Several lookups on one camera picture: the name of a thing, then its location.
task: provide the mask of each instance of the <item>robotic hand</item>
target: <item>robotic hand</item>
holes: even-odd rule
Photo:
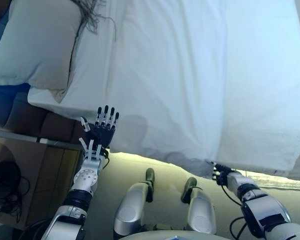
[[[41,240],[83,240],[85,231],[83,225],[94,192],[97,189],[97,180],[104,160],[108,158],[106,147],[109,146],[118,123],[119,113],[114,117],[115,109],[112,108],[109,118],[108,106],[104,112],[99,107],[93,128],[88,121],[81,117],[81,124],[85,131],[86,140],[80,138],[83,146],[83,163],[81,169],[74,176],[73,186],[68,192],[62,206],[54,215],[50,225]]]

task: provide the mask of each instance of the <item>hair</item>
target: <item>hair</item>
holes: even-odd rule
[[[82,21],[84,26],[93,32],[97,33],[100,14],[95,12],[96,5],[104,5],[105,0],[71,0],[78,5],[81,11]]]

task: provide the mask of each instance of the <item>silver robot arm segment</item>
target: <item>silver robot arm segment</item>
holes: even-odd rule
[[[142,226],[144,206],[148,195],[148,185],[135,183],[123,198],[114,220],[114,231],[122,238],[137,233]]]
[[[216,234],[217,223],[213,204],[209,197],[199,188],[191,193],[186,230],[205,234]]]
[[[300,240],[300,225],[292,223],[287,209],[274,197],[259,189],[240,172],[216,165],[218,185],[227,186],[241,202],[241,211],[252,235],[267,240]]]

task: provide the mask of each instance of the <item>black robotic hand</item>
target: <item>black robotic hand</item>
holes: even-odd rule
[[[98,112],[96,114],[95,124],[90,129],[88,121],[86,118],[81,117],[81,124],[86,134],[86,139],[89,142],[90,140],[94,140],[93,148],[95,149],[98,145],[102,145],[103,148],[107,148],[111,143],[111,140],[116,131],[116,125],[119,119],[119,113],[115,114],[115,108],[112,107],[110,111],[110,116],[108,117],[109,106],[105,106],[104,112],[102,112],[102,108],[98,108]]]

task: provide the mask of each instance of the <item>white bed sheet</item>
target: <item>white bed sheet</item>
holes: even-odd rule
[[[116,21],[119,36],[125,2],[108,0],[106,7],[99,11]],[[277,29],[278,20],[274,16],[282,18],[283,15],[285,25]],[[300,96],[300,85],[286,84],[276,89],[269,83],[278,77],[285,83],[291,82],[292,78],[300,83],[300,27],[294,1],[284,4],[279,0],[271,3],[266,0],[227,1],[227,20],[226,109],[218,161],[239,169],[286,176],[300,155],[300,98],[296,97]],[[98,32],[97,36],[88,31],[83,33],[76,58],[79,67],[75,69],[73,83],[62,103],[57,104],[48,91],[34,88],[28,95],[29,103],[72,119],[79,116],[94,118],[96,106],[104,105],[106,99],[92,86],[98,81],[102,92],[107,88],[105,83],[114,49],[112,22],[100,21]],[[278,98],[283,93],[291,94],[289,88],[295,89],[292,100]],[[276,107],[271,105],[273,99],[277,100]],[[293,111],[292,105],[299,108]],[[269,113],[281,113],[281,116]],[[188,170],[197,167],[186,160],[182,164]]]
[[[287,176],[300,155],[300,22],[294,0],[227,2],[219,163]]]
[[[211,176],[222,131],[224,0],[131,0],[106,102],[122,112],[111,150]]]

